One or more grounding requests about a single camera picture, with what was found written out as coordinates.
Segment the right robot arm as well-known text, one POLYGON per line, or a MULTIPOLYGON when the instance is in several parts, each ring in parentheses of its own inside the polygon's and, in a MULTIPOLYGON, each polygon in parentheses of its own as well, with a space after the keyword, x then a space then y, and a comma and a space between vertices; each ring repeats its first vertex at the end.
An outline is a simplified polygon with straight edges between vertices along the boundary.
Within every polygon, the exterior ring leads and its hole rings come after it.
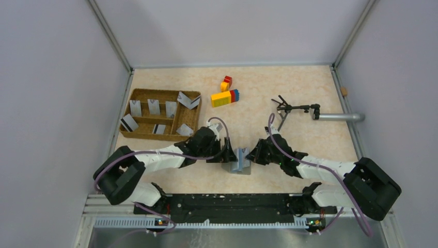
POLYGON ((260 139, 246 155, 260 165, 277 164, 288 176, 310 179, 303 190, 303 207, 310 213, 322 207, 345 207, 375 220, 383 220, 398 197, 401 187, 376 162, 362 157, 356 162, 338 162, 294 151, 280 134, 260 139))

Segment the striped card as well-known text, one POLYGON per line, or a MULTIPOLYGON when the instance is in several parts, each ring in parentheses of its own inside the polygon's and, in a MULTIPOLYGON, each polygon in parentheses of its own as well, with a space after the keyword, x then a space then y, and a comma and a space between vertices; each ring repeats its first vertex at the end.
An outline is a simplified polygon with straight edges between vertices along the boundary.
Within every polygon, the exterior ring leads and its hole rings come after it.
POLYGON ((187 107, 189 110, 191 110, 191 109, 197 107, 197 106, 199 105, 200 101, 201 101, 201 95, 197 96, 197 97, 196 97, 194 100, 192 100, 192 101, 190 102, 190 104, 188 104, 186 107, 187 107))

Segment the grey card holder wallet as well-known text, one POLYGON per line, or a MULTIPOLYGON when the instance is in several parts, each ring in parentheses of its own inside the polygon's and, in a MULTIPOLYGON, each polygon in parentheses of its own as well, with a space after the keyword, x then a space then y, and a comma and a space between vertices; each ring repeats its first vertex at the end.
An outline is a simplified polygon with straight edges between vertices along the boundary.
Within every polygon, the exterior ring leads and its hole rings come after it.
POLYGON ((245 157, 249 154, 249 149, 237 148, 234 150, 237 156, 236 162, 223 163, 221 168, 231 174, 236 175, 250 175, 251 174, 251 161, 247 160, 245 157))

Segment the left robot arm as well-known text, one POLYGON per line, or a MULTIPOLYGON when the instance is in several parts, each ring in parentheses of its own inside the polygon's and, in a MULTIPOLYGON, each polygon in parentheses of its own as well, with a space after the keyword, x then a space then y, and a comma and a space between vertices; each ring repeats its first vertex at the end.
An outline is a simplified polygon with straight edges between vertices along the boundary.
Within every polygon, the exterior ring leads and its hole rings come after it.
POLYGON ((185 141, 156 150, 119 147, 95 171, 95 186, 111 205, 140 203, 152 213, 160 213, 166 205, 164 193, 156 184, 143 182, 143 176, 163 169, 187 167, 202 160, 221 161, 229 145, 228 137, 224 139, 225 145, 221 145, 221 129, 220 123, 201 127, 185 141))

